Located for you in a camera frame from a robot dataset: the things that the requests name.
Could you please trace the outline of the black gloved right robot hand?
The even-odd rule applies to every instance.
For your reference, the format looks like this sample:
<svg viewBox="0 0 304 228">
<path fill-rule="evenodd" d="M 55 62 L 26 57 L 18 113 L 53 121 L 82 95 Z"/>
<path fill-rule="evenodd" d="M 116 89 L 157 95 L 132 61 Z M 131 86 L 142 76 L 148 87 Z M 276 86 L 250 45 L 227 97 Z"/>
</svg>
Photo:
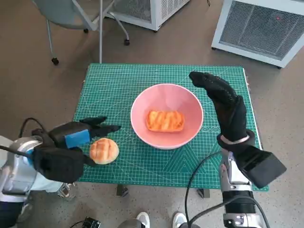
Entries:
<svg viewBox="0 0 304 228">
<path fill-rule="evenodd" d="M 246 138 L 247 110 L 243 97 L 219 76 L 193 71 L 189 77 L 193 85 L 204 88 L 212 100 L 221 135 L 232 143 Z"/>
</svg>

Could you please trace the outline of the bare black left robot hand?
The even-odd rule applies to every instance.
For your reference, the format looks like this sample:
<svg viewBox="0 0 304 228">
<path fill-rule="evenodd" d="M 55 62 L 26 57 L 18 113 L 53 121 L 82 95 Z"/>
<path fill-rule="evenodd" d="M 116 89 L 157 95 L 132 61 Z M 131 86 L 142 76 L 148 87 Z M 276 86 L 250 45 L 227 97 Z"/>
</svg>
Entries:
<svg viewBox="0 0 304 228">
<path fill-rule="evenodd" d="M 72 149 L 90 143 L 89 157 L 96 164 L 112 163 L 119 155 L 117 143 L 107 136 L 121 129 L 119 125 L 108 125 L 106 116 L 88 117 L 60 125 L 48 132 L 49 137 L 59 148 Z"/>
</svg>

